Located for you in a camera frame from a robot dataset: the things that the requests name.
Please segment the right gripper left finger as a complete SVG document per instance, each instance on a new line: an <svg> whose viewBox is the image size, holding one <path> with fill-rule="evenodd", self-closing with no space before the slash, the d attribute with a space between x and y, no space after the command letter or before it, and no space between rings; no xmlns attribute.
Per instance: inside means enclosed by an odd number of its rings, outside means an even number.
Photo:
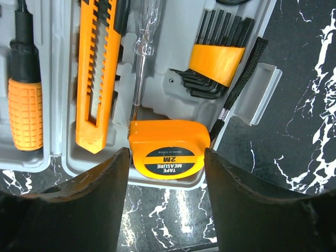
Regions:
<svg viewBox="0 0 336 252"><path fill-rule="evenodd" d="M116 251L129 166L121 148L41 193L1 193L1 251Z"/></svg>

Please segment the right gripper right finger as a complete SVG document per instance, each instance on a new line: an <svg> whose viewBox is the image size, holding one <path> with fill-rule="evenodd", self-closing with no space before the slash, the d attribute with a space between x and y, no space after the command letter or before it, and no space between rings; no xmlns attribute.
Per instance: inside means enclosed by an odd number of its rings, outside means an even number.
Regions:
<svg viewBox="0 0 336 252"><path fill-rule="evenodd" d="M209 148L204 161L220 251L335 251L335 191L279 187Z"/></svg>

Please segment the yellow tape measure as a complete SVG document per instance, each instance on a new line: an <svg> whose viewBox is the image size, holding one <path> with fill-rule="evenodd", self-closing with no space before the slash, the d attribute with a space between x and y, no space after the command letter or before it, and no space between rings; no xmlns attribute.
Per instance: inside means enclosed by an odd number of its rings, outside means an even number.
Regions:
<svg viewBox="0 0 336 252"><path fill-rule="evenodd" d="M137 171L158 180L182 179L200 171L205 163L205 150L224 127L226 117L252 77L267 45L268 40L256 39L246 66L211 130L196 121L132 119L129 143Z"/></svg>

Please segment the grey plastic tool case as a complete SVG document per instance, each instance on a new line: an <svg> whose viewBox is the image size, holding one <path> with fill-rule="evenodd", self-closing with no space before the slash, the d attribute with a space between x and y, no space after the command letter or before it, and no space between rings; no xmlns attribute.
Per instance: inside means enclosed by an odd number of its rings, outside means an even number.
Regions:
<svg viewBox="0 0 336 252"><path fill-rule="evenodd" d="M129 148L129 124L135 87L139 14L143 1L128 3L123 15L121 43L106 145L93 154L76 143L78 58L81 1L25 1L33 15L34 44L39 52L43 99L43 146L20 151L14 146L8 113L8 82L12 57L10 42L15 38L15 10L18 1L1 1L1 178L24 194L16 173L28 182L34 173L46 170L54 157L61 159L66 174L75 177L104 162L121 148ZM275 1L248 1L228 6L216 1L162 1L155 31L154 55L146 61L143 98L136 120L196 121L211 130L258 37L267 27ZM242 60L225 94L216 100L191 97L175 70L186 71L205 11L223 9L234 16L255 20ZM177 180L158 180L129 166L129 184L191 190L200 186L205 172Z"/></svg>

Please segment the orange utility knife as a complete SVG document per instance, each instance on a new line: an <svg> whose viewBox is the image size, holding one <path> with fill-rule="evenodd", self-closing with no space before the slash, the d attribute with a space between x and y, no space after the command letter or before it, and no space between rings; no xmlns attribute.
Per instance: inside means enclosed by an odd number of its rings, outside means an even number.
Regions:
<svg viewBox="0 0 336 252"><path fill-rule="evenodd" d="M76 143L97 154L106 145L125 1L81 1Z"/></svg>

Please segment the clear test pen screwdriver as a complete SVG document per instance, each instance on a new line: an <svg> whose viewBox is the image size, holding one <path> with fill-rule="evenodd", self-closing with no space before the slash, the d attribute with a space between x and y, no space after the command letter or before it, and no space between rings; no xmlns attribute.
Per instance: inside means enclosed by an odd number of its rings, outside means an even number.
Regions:
<svg viewBox="0 0 336 252"><path fill-rule="evenodd" d="M146 61L154 55L154 35L160 22L163 2L160 0L143 1L139 14L139 35L134 45L136 54L135 87L130 121L137 119L138 109L143 98L146 78Z"/></svg>

